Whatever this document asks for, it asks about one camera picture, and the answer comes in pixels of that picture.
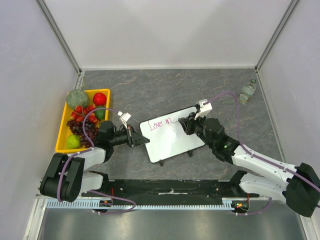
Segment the white whiteboard black frame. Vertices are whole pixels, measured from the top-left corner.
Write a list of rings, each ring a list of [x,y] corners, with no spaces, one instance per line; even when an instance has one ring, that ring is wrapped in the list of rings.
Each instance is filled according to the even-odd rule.
[[[195,106],[189,106],[139,124],[142,135],[150,140],[145,147],[151,163],[154,164],[205,145],[196,134],[185,134],[180,123],[172,123],[196,110]]]

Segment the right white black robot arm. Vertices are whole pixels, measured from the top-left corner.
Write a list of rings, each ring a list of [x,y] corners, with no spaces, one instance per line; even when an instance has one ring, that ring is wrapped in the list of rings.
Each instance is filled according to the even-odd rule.
[[[285,203],[295,213],[311,217],[320,202],[320,178],[306,163],[299,166],[257,153],[225,133],[216,118],[196,117],[194,112],[178,119],[187,135],[196,135],[212,154],[249,170],[234,174],[229,191],[235,197],[257,194]]]

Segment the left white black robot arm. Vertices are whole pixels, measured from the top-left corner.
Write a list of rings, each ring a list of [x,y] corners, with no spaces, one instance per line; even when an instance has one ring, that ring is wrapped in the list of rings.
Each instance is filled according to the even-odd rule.
[[[107,162],[114,147],[128,145],[130,148],[149,143],[150,140],[127,125],[116,130],[114,124],[103,121],[98,130],[94,147],[72,154],[57,152],[52,156],[42,178],[39,192],[43,196],[55,198],[59,202],[74,202],[84,192],[92,190],[99,197],[106,196],[110,185],[104,181],[103,173],[88,172],[88,168]]]

